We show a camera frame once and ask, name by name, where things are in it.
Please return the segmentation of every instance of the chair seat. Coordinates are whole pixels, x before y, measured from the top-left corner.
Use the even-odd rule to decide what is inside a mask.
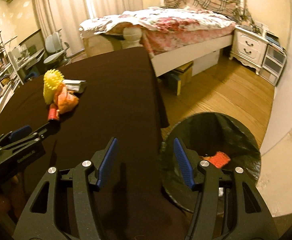
[[[49,57],[47,57],[45,60],[44,60],[44,64],[49,64],[49,63],[53,63],[55,62],[61,55],[63,55],[65,53],[65,51],[61,51],[61,52],[58,52],[58,53],[55,53]]]

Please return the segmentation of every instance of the metal bolt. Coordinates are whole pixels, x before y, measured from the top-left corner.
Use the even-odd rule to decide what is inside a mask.
[[[241,167],[236,167],[236,168],[235,168],[235,171],[236,171],[237,173],[243,173],[243,172],[244,172],[243,168],[241,168]]]
[[[201,161],[200,165],[202,165],[203,167],[207,167],[207,166],[209,166],[209,162],[208,161]]]
[[[84,167],[89,167],[89,166],[91,165],[91,161],[84,161],[84,162],[82,163],[82,165],[83,165]]]
[[[51,174],[53,174],[53,173],[55,173],[56,172],[56,168],[55,167],[50,167],[49,169],[48,169],[48,172],[49,173],[51,173]]]

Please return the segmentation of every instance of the blue gripper pad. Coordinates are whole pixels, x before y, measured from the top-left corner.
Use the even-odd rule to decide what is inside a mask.
[[[31,129],[30,125],[25,125],[24,127],[19,128],[18,130],[12,132],[11,135],[9,136],[9,141],[12,143],[19,141],[28,136],[29,134],[31,134],[32,131],[33,130]]]
[[[186,147],[182,145],[178,138],[174,139],[174,153],[178,166],[182,172],[185,184],[192,189],[195,186],[193,168],[186,155]]]
[[[114,138],[110,146],[107,147],[105,150],[106,154],[99,167],[98,180],[96,183],[99,189],[106,185],[110,176],[111,169],[113,168],[113,163],[117,156],[117,139]]]

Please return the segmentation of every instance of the red cylinder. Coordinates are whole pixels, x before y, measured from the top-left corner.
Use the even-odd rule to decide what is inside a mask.
[[[59,109],[55,104],[49,106],[48,121],[50,122],[52,120],[59,122]]]

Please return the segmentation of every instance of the black trash bag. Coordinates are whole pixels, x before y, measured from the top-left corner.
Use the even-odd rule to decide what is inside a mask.
[[[180,137],[188,149],[203,157],[214,156],[221,151],[230,157],[223,167],[232,171],[243,167],[249,177],[258,181],[261,154],[252,133],[241,122],[225,114],[206,112],[187,117],[176,124],[162,142],[160,150],[160,174],[163,187],[178,207],[193,213],[197,192],[185,184],[174,155],[174,139]]]

